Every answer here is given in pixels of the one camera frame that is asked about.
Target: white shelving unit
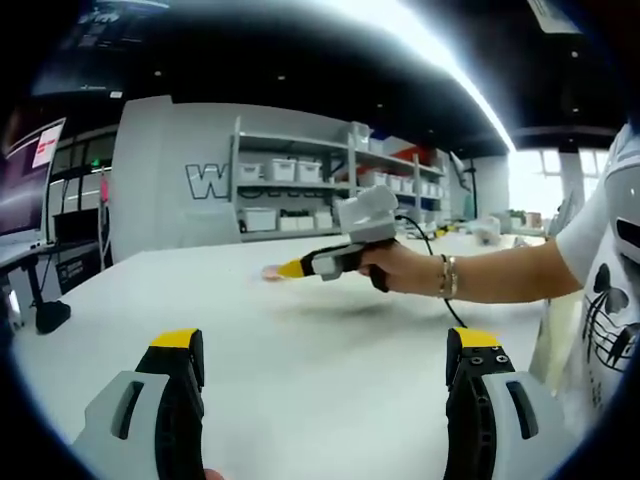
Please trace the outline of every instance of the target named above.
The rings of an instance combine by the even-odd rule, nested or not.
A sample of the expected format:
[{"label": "white shelving unit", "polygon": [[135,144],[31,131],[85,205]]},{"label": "white shelving unit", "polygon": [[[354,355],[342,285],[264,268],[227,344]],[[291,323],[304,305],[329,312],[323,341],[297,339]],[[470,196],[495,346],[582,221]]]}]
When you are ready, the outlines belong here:
[{"label": "white shelving unit", "polygon": [[[240,182],[239,165],[241,152],[253,152],[262,154],[277,154],[286,156],[311,156],[322,161],[322,183],[301,182]],[[447,169],[447,154],[437,151],[435,165],[427,166],[419,163],[418,156],[414,155],[413,162],[407,162],[389,155],[381,155],[370,151],[362,151],[355,148],[352,142],[341,143],[327,140],[319,140],[309,137],[296,137],[291,135],[271,134],[264,132],[247,132],[241,129],[241,118],[236,120],[234,134],[231,137],[231,181],[230,199],[238,208],[239,193],[242,190],[316,190],[325,192],[324,199],[327,205],[332,205],[333,196],[355,196],[361,187],[358,187],[356,171],[357,166],[364,165],[371,168],[381,168],[394,174],[410,176],[414,178],[414,191],[412,193],[396,192],[399,200],[406,205],[406,199],[413,201],[411,216],[421,223],[422,201],[430,200],[432,209],[443,210],[442,214],[450,218],[449,181]],[[348,182],[331,183],[329,181],[332,164],[335,160],[343,160],[348,171]],[[431,183],[443,187],[444,196],[436,198],[422,195],[422,180],[427,179]],[[275,240],[283,238],[309,237],[316,235],[340,234],[340,228],[330,230],[306,230],[306,231],[271,231],[250,232],[242,234],[243,241]]]}]

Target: black ceiling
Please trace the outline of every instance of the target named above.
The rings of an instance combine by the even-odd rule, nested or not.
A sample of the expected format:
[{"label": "black ceiling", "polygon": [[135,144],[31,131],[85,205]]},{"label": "black ceiling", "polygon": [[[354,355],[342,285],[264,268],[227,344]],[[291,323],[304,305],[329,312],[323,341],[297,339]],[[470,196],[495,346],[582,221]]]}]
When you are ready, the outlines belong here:
[{"label": "black ceiling", "polygon": [[[386,32],[282,1],[198,12],[175,3],[100,4],[103,16],[85,17],[42,70],[35,89],[47,95],[34,104],[67,116],[68,134],[117,122],[128,99],[171,94],[357,120],[461,156],[505,151],[469,95]],[[608,129],[623,123],[603,58],[584,36],[544,34],[525,0],[407,3],[444,37],[518,147],[606,146]],[[123,98],[109,98],[114,90]],[[556,126],[603,129],[530,128]]]}]

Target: ceiling light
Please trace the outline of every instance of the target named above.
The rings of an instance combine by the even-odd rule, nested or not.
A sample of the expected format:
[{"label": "ceiling light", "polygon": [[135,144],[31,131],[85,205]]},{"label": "ceiling light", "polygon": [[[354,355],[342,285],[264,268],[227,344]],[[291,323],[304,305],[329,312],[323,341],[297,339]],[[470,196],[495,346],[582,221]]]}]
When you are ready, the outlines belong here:
[{"label": "ceiling light", "polygon": [[398,0],[316,0],[329,5],[352,19],[386,30],[425,61],[442,68],[464,88],[480,107],[510,152],[516,147],[507,130],[467,74],[457,64],[452,53],[436,38],[409,8]]}]

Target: window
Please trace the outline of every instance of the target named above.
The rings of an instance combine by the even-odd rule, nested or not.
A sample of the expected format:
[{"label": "window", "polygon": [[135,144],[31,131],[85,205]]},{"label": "window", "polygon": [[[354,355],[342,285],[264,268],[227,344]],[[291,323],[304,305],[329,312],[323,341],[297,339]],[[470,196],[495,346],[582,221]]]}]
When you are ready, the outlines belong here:
[{"label": "window", "polygon": [[595,192],[598,180],[607,168],[609,152],[606,150],[580,150],[580,163],[584,177],[584,200]]},{"label": "window", "polygon": [[509,154],[509,207],[553,218],[564,196],[560,156],[555,150]]}]

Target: lab room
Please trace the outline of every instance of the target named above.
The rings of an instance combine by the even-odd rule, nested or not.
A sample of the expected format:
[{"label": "lab room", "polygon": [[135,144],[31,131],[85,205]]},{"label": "lab room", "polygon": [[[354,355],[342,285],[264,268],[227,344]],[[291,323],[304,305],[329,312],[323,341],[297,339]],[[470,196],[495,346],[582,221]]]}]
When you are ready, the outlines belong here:
[{"label": "lab room", "polygon": [[5,59],[8,468],[622,471],[640,6],[68,3]]}]

